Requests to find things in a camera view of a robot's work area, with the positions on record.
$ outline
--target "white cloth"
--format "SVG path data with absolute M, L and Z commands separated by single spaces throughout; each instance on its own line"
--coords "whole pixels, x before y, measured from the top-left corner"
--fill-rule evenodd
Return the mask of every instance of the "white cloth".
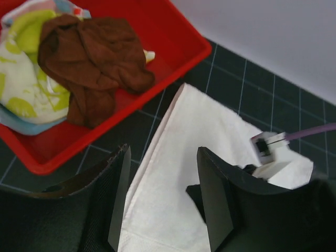
M 210 251 L 206 225 L 185 192 L 199 183 L 197 148 L 208 147 L 232 165 L 259 165 L 249 141 L 259 133 L 194 87 L 181 86 L 128 191 L 118 251 Z M 309 174 L 302 170 L 312 163 L 289 152 Z

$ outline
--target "brown fabric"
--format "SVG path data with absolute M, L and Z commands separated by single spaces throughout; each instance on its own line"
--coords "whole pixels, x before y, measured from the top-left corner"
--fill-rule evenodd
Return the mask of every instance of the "brown fabric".
M 71 92 L 67 120 L 93 128 L 113 114 L 114 92 L 144 92 L 154 85 L 140 40 L 125 19 L 64 14 L 44 23 L 41 69 Z

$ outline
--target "red tray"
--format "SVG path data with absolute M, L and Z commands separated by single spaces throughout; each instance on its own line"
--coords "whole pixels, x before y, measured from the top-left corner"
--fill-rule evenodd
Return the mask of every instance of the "red tray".
M 0 16 L 23 0 L 0 0 Z M 169 0 L 74 0 L 93 17 L 126 18 L 146 50 L 156 52 L 148 69 L 156 85 L 140 96 L 118 90 L 116 113 L 93 130 L 63 122 L 37 136 L 21 135 L 0 125 L 0 137 L 33 173 L 46 175 L 83 150 L 96 138 L 140 108 L 211 52 L 211 45 Z

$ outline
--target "gray wall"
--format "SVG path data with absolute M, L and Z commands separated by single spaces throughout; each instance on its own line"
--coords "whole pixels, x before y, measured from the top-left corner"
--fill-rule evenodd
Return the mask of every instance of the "gray wall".
M 335 0 L 172 0 L 204 36 L 336 104 Z

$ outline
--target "white plastic part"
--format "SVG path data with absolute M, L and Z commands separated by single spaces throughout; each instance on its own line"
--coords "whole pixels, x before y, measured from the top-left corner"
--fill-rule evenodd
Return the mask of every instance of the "white plastic part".
M 287 166 L 293 157 L 288 155 L 289 142 L 285 139 L 285 133 L 272 135 L 266 138 L 265 142 L 272 157 L 272 162 L 258 167 L 252 175 L 268 180 Z
M 155 59 L 155 52 L 153 52 L 153 51 L 146 51 L 146 50 L 143 50 L 143 52 L 145 53 L 146 63 L 149 63 L 153 59 Z

